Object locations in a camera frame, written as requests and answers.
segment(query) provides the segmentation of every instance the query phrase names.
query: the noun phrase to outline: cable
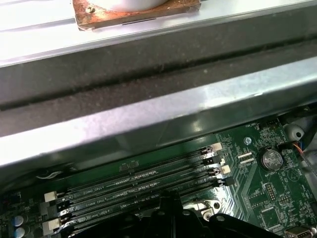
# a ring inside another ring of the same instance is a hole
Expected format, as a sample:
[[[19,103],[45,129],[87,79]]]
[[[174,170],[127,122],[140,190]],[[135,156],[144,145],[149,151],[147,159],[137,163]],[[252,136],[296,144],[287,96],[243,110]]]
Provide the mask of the cable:
[[[314,166],[311,164],[311,162],[308,160],[302,149],[296,144],[293,143],[293,145],[297,148],[299,155],[301,158],[306,162],[307,166],[311,169],[311,171],[314,173],[314,175],[317,177],[317,171],[314,169]]]
[[[62,171],[56,171],[51,173],[50,175],[46,176],[46,177],[42,177],[42,176],[36,176],[38,179],[53,179],[55,178],[57,175],[60,175],[62,173]]]

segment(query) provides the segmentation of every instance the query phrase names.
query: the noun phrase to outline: ram slot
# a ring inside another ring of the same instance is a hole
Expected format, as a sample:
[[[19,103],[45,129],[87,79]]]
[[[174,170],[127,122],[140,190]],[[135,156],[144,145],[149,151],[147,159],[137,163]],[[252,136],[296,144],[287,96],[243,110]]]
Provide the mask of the ram slot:
[[[143,181],[154,179],[160,176],[160,174],[164,173],[167,167],[180,167],[180,166],[190,167],[191,164],[198,163],[200,161],[201,161],[201,158],[198,156],[198,154],[193,154],[191,156],[187,156],[184,158],[178,157],[177,159],[174,159],[173,161],[170,161],[164,164],[160,163],[160,165],[157,165],[151,169],[145,169],[141,172],[134,173],[133,175],[129,175],[129,176],[126,175],[124,177],[107,180],[102,183],[78,188],[77,190],[74,190],[65,194],[64,197],[59,198],[58,202],[64,202],[64,201],[75,202],[74,199],[76,199],[76,201],[85,200],[85,199],[88,199],[89,197],[102,195],[112,190],[119,190],[125,187],[129,187],[133,183],[136,183],[136,182],[143,182]]]
[[[164,165],[169,164],[169,163],[178,162],[178,161],[181,161],[181,160],[184,160],[184,159],[196,158],[196,157],[199,157],[199,156],[200,156],[200,151],[195,151],[195,152],[188,153],[188,154],[185,154],[185,155],[173,157],[173,158],[171,158],[169,160],[166,160],[166,161],[162,161],[162,162],[159,162],[159,163],[151,164],[150,166],[136,167],[136,168],[133,168],[133,170],[134,170],[135,173],[143,172],[144,170],[157,169],[158,167],[164,166]],[[124,176],[125,174],[129,175],[129,173],[121,173],[120,175],[117,175],[115,177],[110,177],[110,178],[111,179],[112,178],[122,178],[122,176]],[[100,179],[100,180],[94,181],[94,182],[92,182],[90,184],[84,184],[84,185],[80,185],[80,186],[69,188],[68,190],[69,191],[78,191],[78,190],[81,190],[83,188],[86,188],[87,186],[98,185],[98,184],[100,184],[102,182],[107,182],[108,180],[109,180],[109,178],[108,179]]]
[[[186,197],[189,195],[193,195],[197,192],[203,192],[203,191],[207,191],[207,190],[211,189],[212,186],[205,185],[205,183],[208,182],[210,179],[211,179],[211,177],[209,175],[201,176],[200,178],[196,178],[194,180],[170,187],[168,190],[178,190],[181,197]],[[111,218],[111,217],[114,217],[114,216],[117,216],[117,215],[120,215],[123,213],[129,213],[129,212],[135,213],[136,211],[142,213],[142,212],[147,211],[149,209],[154,209],[159,204],[159,195],[160,195],[160,191],[158,191],[152,195],[144,196],[138,200],[133,199],[130,202],[124,202],[121,204],[114,205],[111,208],[106,208],[108,211],[112,210],[113,213],[109,212],[106,215],[97,217],[94,220],[89,220],[89,221],[85,220],[83,223],[75,225],[74,226],[75,231],[73,231],[73,233],[69,237],[77,235],[77,234],[83,232],[84,230],[87,230],[88,228],[96,225],[99,222],[102,222],[108,218]],[[89,219],[90,217],[91,217],[91,215],[87,216],[87,214],[86,214],[85,216],[79,217],[79,219],[84,220],[87,218]]]
[[[197,166],[195,168],[189,168],[177,173],[172,173],[171,175],[164,176],[162,178],[159,178],[157,180],[154,180],[145,184],[134,186],[129,189],[116,191],[113,193],[106,194],[104,196],[82,201],[61,211],[59,213],[59,216],[64,216],[69,213],[71,213],[72,216],[75,216],[78,214],[90,212],[90,211],[108,206],[114,202],[121,202],[121,201],[127,200],[131,196],[134,196],[135,194],[139,194],[142,192],[147,192],[147,190],[153,191],[156,189],[161,189],[166,186],[170,186],[171,183],[169,181],[171,180],[173,180],[174,183],[177,183],[180,179],[187,179],[187,177],[194,178],[196,175],[198,175],[199,173],[207,169],[208,167],[205,167],[205,166]]]
[[[200,178],[191,179],[175,186],[170,187],[167,190],[178,190],[180,194],[183,194],[182,190],[195,190],[194,188],[190,189],[193,186],[207,182],[210,179],[209,175],[202,176]],[[82,216],[74,218],[73,221],[76,221],[74,229],[82,229],[86,226],[91,226],[92,224],[103,221],[107,218],[126,213],[126,212],[135,212],[139,209],[151,209],[159,203],[159,196],[161,190],[153,192],[151,195],[144,195],[140,198],[131,199],[130,201],[122,202],[115,204],[104,209],[100,209],[95,212],[91,212]]]

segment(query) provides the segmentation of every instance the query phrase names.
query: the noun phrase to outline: silver sheet metal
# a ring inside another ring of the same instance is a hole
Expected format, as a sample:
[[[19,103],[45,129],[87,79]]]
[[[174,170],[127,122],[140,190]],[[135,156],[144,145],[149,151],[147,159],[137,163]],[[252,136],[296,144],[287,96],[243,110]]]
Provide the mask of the silver sheet metal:
[[[104,142],[103,149],[109,143],[112,153],[127,156],[285,111],[317,101],[316,69],[317,57],[2,137],[0,166],[105,138],[122,148]]]
[[[168,0],[90,0],[105,9],[122,12],[144,11],[159,6]]]
[[[70,0],[2,0],[0,67],[315,4],[317,0],[206,0],[198,13],[81,32]]]

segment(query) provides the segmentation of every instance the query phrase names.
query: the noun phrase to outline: metal panel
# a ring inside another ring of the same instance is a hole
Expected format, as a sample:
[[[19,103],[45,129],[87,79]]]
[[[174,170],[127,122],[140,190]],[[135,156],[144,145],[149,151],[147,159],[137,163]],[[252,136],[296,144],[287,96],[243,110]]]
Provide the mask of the metal panel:
[[[123,12],[144,11],[161,5],[167,1],[168,0],[117,0],[114,2],[104,0],[90,0],[92,4],[102,8]]]
[[[299,43],[317,35],[316,12],[317,5],[2,67],[0,110]],[[270,67],[301,59],[274,59]]]
[[[0,3],[0,67],[316,4],[316,0],[208,0],[199,13],[80,32],[69,1],[6,0]]]
[[[1,176],[66,162],[86,169],[315,102],[316,68],[317,57],[305,59],[2,137]]]
[[[0,137],[316,56],[311,40],[1,111]]]

